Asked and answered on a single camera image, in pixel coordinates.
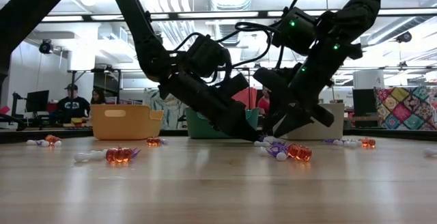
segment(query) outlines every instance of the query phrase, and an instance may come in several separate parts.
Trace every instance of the baseball cap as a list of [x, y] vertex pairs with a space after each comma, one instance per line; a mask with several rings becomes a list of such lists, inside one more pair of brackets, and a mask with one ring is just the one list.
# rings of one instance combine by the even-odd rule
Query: baseball cap
[[77, 86], [76, 86], [76, 85], [73, 85], [73, 88], [72, 88], [72, 85], [69, 84], [69, 85], [65, 88], [65, 90], [71, 90], [71, 89], [73, 89], [74, 91], [77, 91]]

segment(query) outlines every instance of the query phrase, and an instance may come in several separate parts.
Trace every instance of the wooden table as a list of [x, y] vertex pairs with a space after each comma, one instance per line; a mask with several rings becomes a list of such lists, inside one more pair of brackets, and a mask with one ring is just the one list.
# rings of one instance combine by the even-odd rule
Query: wooden table
[[50, 150], [0, 145], [0, 223], [435, 223], [437, 158], [419, 141], [376, 150], [321, 142], [309, 163], [261, 157], [238, 141], [169, 138], [129, 166], [75, 163], [119, 142], [65, 139]]

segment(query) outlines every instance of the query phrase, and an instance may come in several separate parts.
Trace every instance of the person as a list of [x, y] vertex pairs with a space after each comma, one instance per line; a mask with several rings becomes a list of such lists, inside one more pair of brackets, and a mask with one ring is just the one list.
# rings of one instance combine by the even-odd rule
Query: person
[[77, 86], [69, 84], [66, 88], [68, 96], [57, 103], [57, 112], [63, 123], [71, 118], [84, 118], [89, 115], [89, 103], [77, 95]]
[[262, 97], [258, 101], [259, 113], [261, 115], [267, 115], [270, 109], [270, 90], [267, 87], [262, 87]]
[[104, 92], [100, 88], [93, 90], [93, 98], [91, 99], [91, 104], [105, 104], [106, 98], [104, 97]]

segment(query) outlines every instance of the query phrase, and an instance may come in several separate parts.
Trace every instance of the colorful patchwork quilt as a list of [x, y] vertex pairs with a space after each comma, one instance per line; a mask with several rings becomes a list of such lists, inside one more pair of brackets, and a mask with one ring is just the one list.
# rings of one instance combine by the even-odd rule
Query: colorful patchwork quilt
[[437, 130], [434, 108], [425, 86], [375, 89], [381, 127], [393, 130]]

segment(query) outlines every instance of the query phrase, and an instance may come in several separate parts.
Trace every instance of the woman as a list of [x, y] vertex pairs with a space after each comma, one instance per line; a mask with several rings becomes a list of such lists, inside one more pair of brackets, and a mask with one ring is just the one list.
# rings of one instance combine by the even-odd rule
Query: woman
[[93, 90], [93, 98], [91, 99], [91, 104], [105, 104], [106, 99], [104, 98], [103, 90], [96, 88]]
[[259, 113], [261, 115], [267, 115], [270, 109], [270, 94], [267, 87], [262, 87], [262, 97], [258, 101]]

